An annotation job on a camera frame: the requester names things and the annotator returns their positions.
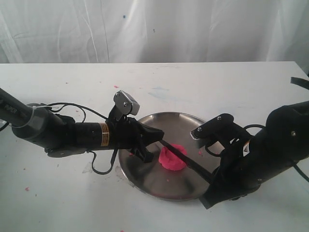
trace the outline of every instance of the stainless steel plate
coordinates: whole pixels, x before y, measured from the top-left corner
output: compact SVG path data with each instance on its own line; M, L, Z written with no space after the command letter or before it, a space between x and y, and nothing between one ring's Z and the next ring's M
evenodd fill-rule
M164 140L170 144L184 146L188 157L210 172L219 166L220 158L209 155L204 147L198 149L196 142L191 138L190 131L203 124L203 120L183 113L164 112L146 116L139 121L163 130ZM146 194L169 201L185 201L200 197L209 184L188 167L180 171L163 168L158 162L162 147L160 143L147 147L154 153L151 163L143 163L139 158L130 156L128 151L120 150L120 166L128 180ZM219 152L222 147L214 144L211 150Z

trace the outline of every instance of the white curtain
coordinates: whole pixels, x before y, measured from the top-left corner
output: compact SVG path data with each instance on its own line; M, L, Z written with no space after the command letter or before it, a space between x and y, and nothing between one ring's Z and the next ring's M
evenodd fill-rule
M0 62L293 60L308 0L0 0Z

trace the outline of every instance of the pink dough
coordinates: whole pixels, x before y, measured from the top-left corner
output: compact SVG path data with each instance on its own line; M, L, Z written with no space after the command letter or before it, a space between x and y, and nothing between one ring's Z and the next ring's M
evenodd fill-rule
M187 155L187 151L183 146L178 144L171 144L174 148L182 152L184 155ZM168 150L166 147L163 147L160 156L159 163L168 170L179 171L185 168L187 165L180 158L178 158L174 153Z

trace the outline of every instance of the metal plate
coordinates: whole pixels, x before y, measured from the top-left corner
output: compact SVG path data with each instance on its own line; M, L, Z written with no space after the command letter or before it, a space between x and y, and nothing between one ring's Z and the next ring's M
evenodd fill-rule
M198 149L196 142L191 138L190 131L203 124L203 120L183 113L164 112L146 116L139 121L163 130L165 141L184 146L188 157L210 172L219 166L220 158L209 155L204 147ZM151 163L143 163L139 158L130 156L128 151L120 150L119 161L124 175L142 192L160 199L185 201L200 197L209 184L188 167L180 171L163 168L158 162L162 147L160 143L147 147L154 153ZM219 152L222 147L214 144L211 150Z

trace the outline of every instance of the white table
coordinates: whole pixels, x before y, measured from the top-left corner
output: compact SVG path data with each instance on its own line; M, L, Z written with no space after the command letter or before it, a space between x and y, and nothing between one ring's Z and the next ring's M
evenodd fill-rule
M290 84L291 76L307 77L294 62L0 65L1 88L23 103L74 102L107 115L119 90L114 86L119 86L141 105L137 118L176 111L208 120L230 113L242 126L265 124L272 110L309 99L309 91ZM75 108L63 113L82 119ZM99 120L87 114L87 121ZM111 151L98 154L97 168L107 169ZM91 160L91 154L49 158L10 129L0 133L0 231L304 232L309 228L309 185L294 169L247 197L206 210L199 200L174 203L143 194L121 176L118 161L107 176L92 173ZM299 166L309 173L309 159Z

